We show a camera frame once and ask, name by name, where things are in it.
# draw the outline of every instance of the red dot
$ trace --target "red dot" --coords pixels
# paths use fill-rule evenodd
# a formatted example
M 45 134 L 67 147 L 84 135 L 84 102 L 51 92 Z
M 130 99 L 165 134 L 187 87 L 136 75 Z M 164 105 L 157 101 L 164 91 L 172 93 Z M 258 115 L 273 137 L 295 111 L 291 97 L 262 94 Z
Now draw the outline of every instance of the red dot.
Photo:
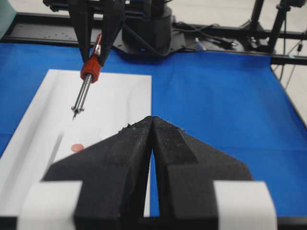
M 84 146 L 82 145 L 82 144 L 73 144 L 72 146 L 71 146 L 71 150 L 73 151 L 73 152 L 80 152 L 81 150 L 83 150 L 84 149 Z

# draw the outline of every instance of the robotic arm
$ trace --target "robotic arm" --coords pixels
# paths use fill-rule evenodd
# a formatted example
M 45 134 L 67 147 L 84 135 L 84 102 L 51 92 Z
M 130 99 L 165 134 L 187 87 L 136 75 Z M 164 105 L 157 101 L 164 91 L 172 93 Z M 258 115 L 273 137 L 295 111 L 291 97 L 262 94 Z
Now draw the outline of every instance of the robotic arm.
M 69 12 L 77 35 L 84 66 L 81 71 L 83 84 L 75 105 L 73 119 L 84 110 L 83 105 L 90 84 L 98 80 L 110 49 L 122 29 L 126 18 L 148 20 L 152 0 L 43 0 L 52 11 Z M 96 40 L 93 54 L 89 57 L 94 13 L 103 14 L 101 34 Z

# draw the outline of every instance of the blue tablecloth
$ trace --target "blue tablecloth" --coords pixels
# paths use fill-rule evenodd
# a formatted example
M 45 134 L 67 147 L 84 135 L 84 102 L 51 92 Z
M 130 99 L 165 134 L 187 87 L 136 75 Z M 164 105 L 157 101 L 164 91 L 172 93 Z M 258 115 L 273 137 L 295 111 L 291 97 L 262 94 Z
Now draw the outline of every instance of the blue tablecloth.
M 0 44 L 0 153 L 48 69 L 80 70 L 77 48 Z M 270 57 L 177 53 L 121 58 L 103 71 L 149 74 L 152 114 L 242 160 L 264 180 L 278 216 L 307 215 L 307 132 L 270 70 Z M 151 215 L 158 215 L 154 167 Z

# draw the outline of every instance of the white paper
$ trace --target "white paper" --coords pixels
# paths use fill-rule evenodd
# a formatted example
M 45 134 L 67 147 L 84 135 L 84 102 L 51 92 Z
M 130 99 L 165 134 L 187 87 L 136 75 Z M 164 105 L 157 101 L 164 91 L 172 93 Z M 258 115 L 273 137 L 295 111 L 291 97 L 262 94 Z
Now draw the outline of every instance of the white paper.
M 61 152 L 68 127 L 100 129 L 95 142 L 151 115 L 151 76 L 103 73 L 72 121 L 81 85 L 78 71 L 47 73 L 0 159 L 0 215 L 18 216 L 31 186 Z

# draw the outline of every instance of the white floor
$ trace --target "white floor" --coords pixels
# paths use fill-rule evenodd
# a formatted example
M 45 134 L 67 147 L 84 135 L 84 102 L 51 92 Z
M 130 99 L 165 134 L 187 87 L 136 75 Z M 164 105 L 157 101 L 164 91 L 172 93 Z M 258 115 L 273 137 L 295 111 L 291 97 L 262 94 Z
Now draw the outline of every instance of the white floor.
M 43 0 L 9 0 L 18 12 L 53 13 L 43 4 Z M 279 0 L 265 0 L 260 22 L 265 29 L 271 29 L 276 17 L 276 5 Z M 242 25 L 250 18 L 254 0 L 173 0 L 169 3 L 178 21 L 187 23 L 212 24 L 226 26 Z M 287 17 L 289 31 L 303 32 L 307 29 L 307 5 L 303 8 L 292 8 Z M 297 41 L 287 40 L 289 50 Z M 307 56 L 307 41 L 304 42 L 301 55 Z M 283 52 L 283 41 L 277 44 L 277 53 Z M 287 65 L 284 70 L 282 84 L 285 86 L 292 66 Z M 307 122 L 307 66 L 297 66 L 287 92 L 295 103 L 301 116 Z

